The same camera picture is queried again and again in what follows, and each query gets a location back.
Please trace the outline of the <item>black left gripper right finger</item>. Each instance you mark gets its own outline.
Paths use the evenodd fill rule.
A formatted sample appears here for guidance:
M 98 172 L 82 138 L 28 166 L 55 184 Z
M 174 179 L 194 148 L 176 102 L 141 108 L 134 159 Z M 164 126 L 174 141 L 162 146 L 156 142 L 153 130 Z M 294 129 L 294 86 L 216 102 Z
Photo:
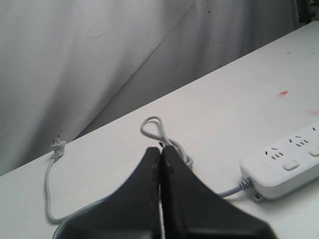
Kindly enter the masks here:
M 177 151 L 161 153 L 161 201 L 167 239 L 252 239 L 252 217 L 221 199 L 186 166 Z

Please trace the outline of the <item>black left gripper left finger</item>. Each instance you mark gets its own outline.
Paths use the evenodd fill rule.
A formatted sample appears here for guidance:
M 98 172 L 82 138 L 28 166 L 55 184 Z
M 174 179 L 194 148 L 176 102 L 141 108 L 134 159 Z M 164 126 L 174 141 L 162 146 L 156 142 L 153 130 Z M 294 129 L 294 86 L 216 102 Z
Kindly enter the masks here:
M 160 239 L 160 150 L 146 149 L 113 194 L 57 229 L 59 239 Z

